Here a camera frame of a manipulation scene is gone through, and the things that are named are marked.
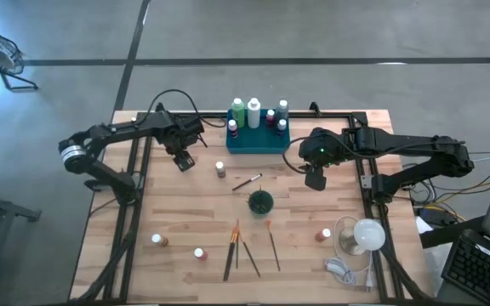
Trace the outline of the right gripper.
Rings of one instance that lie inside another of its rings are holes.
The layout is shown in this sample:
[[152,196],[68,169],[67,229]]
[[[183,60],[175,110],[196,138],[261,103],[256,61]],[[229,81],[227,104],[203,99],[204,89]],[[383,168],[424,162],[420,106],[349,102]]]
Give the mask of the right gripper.
[[326,177],[324,176],[323,167],[329,166],[329,158],[326,156],[315,156],[308,158],[306,162],[310,167],[305,173],[305,185],[313,190],[325,190]]

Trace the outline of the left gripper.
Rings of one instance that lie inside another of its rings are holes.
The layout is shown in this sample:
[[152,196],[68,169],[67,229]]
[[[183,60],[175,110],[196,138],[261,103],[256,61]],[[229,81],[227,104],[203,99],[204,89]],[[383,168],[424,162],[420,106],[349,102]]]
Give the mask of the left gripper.
[[181,172],[185,172],[195,166],[195,161],[186,150],[192,144],[192,139],[170,138],[166,140],[166,152],[174,156],[174,163]]

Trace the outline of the large green paint bottle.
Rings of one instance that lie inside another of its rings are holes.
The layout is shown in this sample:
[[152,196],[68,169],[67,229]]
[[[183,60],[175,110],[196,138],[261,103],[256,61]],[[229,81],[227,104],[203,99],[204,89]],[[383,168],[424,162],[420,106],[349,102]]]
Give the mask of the large green paint bottle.
[[234,98],[231,103],[232,119],[236,122],[238,128],[245,125],[245,104],[240,98]]

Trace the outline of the large white bottle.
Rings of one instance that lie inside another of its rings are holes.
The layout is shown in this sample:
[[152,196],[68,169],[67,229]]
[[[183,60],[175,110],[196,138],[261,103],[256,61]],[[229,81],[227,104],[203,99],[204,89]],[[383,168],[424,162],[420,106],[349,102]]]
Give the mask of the large white bottle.
[[257,98],[251,98],[247,104],[248,108],[248,126],[257,128],[260,124],[261,103]]

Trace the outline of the black brush silver ferrule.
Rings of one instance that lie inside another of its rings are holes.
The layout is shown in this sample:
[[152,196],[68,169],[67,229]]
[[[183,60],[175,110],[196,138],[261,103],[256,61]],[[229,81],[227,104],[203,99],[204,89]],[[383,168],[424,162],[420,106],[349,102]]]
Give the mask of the black brush silver ferrule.
[[255,175],[254,177],[240,183],[238,186],[232,188],[231,191],[233,192],[233,191],[239,190],[242,187],[246,186],[247,184],[251,184],[253,181],[260,179],[261,177],[263,177],[263,173],[259,173],[259,174]]

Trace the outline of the teal plastic bin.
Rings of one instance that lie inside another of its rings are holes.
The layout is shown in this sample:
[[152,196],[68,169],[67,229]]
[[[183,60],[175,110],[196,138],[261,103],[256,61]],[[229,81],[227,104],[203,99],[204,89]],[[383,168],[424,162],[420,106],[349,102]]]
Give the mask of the teal plastic bin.
[[284,131],[278,130],[277,124],[268,126],[267,109],[260,110],[260,122],[257,128],[248,125],[239,127],[237,135],[226,129],[226,148],[231,154],[281,154],[290,143],[289,126]]

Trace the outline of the white globe desk lamp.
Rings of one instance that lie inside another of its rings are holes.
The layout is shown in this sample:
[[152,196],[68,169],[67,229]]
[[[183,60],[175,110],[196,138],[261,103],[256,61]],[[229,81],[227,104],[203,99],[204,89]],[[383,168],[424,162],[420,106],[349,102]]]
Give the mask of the white globe desk lamp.
[[379,250],[386,241],[385,230],[377,221],[364,218],[339,234],[339,245],[351,256]]

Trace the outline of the black paintbrush orange bristles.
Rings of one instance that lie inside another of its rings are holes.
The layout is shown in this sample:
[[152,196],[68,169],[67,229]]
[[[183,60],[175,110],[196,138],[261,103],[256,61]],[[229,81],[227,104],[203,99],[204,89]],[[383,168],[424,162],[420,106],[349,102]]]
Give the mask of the black paintbrush orange bristles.
[[281,272],[281,266],[280,266],[280,262],[279,262],[279,258],[278,258],[277,250],[276,250],[276,244],[275,244],[275,241],[274,241],[274,236],[273,236],[273,234],[271,232],[271,221],[270,220],[266,220],[265,221],[265,226],[267,228],[267,231],[268,231],[268,234],[269,234],[269,237],[270,237],[271,247],[272,247],[272,251],[274,253],[274,258],[276,260],[277,270],[279,272]]

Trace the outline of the black keyboard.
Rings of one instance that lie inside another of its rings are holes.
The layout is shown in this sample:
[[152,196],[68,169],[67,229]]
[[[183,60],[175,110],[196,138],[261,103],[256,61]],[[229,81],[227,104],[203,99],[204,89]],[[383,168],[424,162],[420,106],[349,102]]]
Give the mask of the black keyboard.
[[442,279],[490,306],[490,250],[459,238],[450,249]]

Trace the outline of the black table frame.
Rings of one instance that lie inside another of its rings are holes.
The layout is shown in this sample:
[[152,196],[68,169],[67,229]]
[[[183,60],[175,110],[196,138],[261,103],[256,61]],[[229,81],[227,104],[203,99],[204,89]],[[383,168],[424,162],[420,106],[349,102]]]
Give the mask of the black table frame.
[[[232,155],[225,146],[221,113],[208,114],[203,140],[190,147],[195,166],[181,172],[156,143],[112,144],[104,156],[115,169],[134,173],[145,169],[145,195],[140,212],[119,212],[110,191],[93,199],[83,248],[71,289],[71,300],[88,290],[108,262],[116,230],[138,226],[130,259],[117,266],[113,288],[102,292],[96,306],[105,304],[281,304],[377,303],[395,292],[388,268],[374,276],[372,291],[363,284],[349,286],[335,280],[324,262],[337,251],[332,240],[317,242],[318,231],[341,230],[362,218],[367,204],[358,179],[372,170],[368,163],[346,162],[325,171],[327,187],[315,191],[294,171],[298,150],[285,156]],[[215,163],[225,164],[219,178]],[[239,190],[240,183],[263,177]],[[256,201],[262,188],[265,203]],[[281,272],[277,270],[265,221],[271,221]],[[165,235],[165,247],[152,243]],[[258,266],[251,264],[241,234]],[[205,261],[193,252],[202,248]]]

